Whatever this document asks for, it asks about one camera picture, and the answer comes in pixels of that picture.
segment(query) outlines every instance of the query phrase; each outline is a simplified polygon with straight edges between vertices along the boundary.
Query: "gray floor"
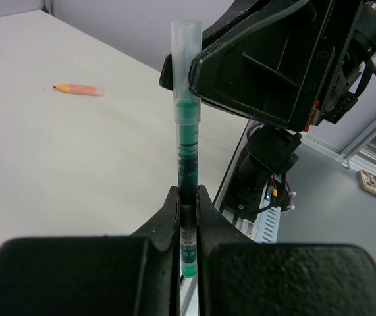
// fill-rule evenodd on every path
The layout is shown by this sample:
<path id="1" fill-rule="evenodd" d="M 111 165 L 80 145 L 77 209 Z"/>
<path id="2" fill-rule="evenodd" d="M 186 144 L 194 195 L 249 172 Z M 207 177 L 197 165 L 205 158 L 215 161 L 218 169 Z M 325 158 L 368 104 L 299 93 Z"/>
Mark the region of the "gray floor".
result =
<path id="1" fill-rule="evenodd" d="M 288 173 L 296 209 L 282 216 L 277 242 L 347 243 L 376 262 L 376 196 L 360 187 L 356 171 L 302 144 Z"/>

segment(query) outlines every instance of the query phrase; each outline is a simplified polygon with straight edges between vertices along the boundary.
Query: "highlighter pen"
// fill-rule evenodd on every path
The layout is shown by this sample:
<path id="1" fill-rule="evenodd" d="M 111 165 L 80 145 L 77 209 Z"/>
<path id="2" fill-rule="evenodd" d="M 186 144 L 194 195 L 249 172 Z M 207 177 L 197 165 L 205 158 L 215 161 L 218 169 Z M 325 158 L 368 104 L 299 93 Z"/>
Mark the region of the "highlighter pen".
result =
<path id="1" fill-rule="evenodd" d="M 102 97 L 104 95 L 103 88 L 83 86 L 82 84 L 59 84 L 57 86 L 53 86 L 53 89 L 69 94 L 92 95 L 95 97 Z"/>

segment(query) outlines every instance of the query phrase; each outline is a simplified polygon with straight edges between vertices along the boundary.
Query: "gray wall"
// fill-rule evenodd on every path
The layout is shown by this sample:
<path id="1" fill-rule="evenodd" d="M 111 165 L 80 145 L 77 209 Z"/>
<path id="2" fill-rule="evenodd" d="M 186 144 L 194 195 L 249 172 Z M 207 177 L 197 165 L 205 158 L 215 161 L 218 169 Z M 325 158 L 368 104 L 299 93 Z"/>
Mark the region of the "gray wall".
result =
<path id="1" fill-rule="evenodd" d="M 37 10 L 41 0 L 0 0 L 0 16 Z"/>
<path id="2" fill-rule="evenodd" d="M 214 23 L 233 0 L 56 0 L 55 16 L 160 70 L 170 52 L 170 22 Z"/>
<path id="3" fill-rule="evenodd" d="M 160 70 L 170 51 L 170 22 L 198 19 L 206 28 L 233 0 L 55 0 L 55 15 L 119 51 Z M 376 117 L 376 78 L 359 103 L 336 125 L 311 135 L 341 151 Z"/>

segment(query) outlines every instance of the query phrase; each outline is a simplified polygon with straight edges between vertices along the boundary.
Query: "orange marker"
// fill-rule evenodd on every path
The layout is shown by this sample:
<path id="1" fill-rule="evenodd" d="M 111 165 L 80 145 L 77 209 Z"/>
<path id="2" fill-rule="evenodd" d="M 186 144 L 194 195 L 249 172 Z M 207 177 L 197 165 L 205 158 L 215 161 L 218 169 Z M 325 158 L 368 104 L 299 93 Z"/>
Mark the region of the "orange marker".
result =
<path id="1" fill-rule="evenodd" d="M 81 84 L 59 84 L 53 86 L 53 89 L 69 94 L 93 95 L 95 97 L 102 97 L 104 89 L 93 86 L 83 86 Z"/>

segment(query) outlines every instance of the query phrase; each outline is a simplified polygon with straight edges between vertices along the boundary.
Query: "green marker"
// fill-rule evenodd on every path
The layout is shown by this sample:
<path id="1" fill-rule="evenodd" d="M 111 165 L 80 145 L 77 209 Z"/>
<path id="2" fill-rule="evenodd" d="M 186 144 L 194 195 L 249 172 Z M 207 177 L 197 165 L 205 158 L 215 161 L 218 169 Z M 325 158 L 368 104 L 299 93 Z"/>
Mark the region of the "green marker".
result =
<path id="1" fill-rule="evenodd" d="M 178 187 L 180 197 L 180 252 L 182 273 L 196 274 L 196 192 L 198 189 L 198 126 L 201 99 L 189 92 L 192 59 L 202 50 L 201 22 L 172 22 L 172 67 L 177 124 Z"/>

